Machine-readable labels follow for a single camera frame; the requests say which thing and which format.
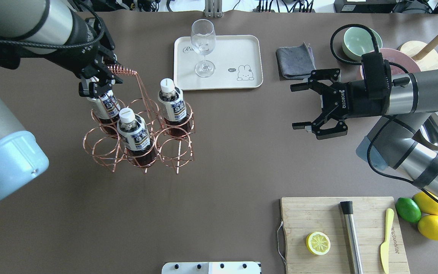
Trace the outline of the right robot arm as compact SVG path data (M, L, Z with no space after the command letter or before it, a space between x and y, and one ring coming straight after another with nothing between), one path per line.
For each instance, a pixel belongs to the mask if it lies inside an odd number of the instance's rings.
M339 73L338 68L314 70L305 83L290 86L292 92L314 90L322 102L316 120L292 127L328 139L347 134L346 119L379 116L358 146L358 156L378 172L390 167L403 174L405 182L438 197L438 154L413 139L438 112L438 69L396 75L389 90L376 92L367 88L371 76L341 83Z

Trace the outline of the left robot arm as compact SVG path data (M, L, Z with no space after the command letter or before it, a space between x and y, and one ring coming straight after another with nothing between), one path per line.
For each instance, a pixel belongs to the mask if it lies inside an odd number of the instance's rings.
M58 77L44 69L58 66L79 81L80 97L114 104L113 85L121 83L115 45L102 17L85 2L84 19L65 0L0 0L0 201L37 178L49 159L12 112L16 99L33 114L35 99L61 99L68 92L52 88Z

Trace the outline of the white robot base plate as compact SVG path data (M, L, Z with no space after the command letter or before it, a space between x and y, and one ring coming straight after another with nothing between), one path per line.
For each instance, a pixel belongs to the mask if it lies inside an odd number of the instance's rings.
M209 261L165 263L162 274L261 274L260 262Z

